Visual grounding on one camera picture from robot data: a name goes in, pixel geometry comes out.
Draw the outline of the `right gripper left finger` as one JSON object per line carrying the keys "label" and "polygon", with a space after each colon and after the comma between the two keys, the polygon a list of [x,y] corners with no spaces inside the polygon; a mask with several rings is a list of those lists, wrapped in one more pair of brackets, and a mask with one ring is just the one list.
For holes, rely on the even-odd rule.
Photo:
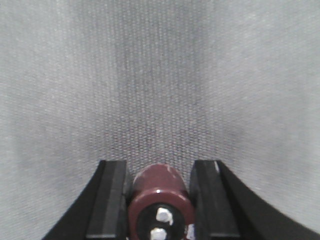
{"label": "right gripper left finger", "polygon": [[123,160],[101,160],[83,191],[45,240],[126,240],[131,176]]}

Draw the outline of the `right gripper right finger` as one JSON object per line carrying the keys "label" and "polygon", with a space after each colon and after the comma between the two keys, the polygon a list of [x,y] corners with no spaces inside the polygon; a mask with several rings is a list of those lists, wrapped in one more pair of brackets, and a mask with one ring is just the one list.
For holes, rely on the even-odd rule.
{"label": "right gripper right finger", "polygon": [[259,197],[220,160],[196,160],[189,183],[198,240],[320,238]]}

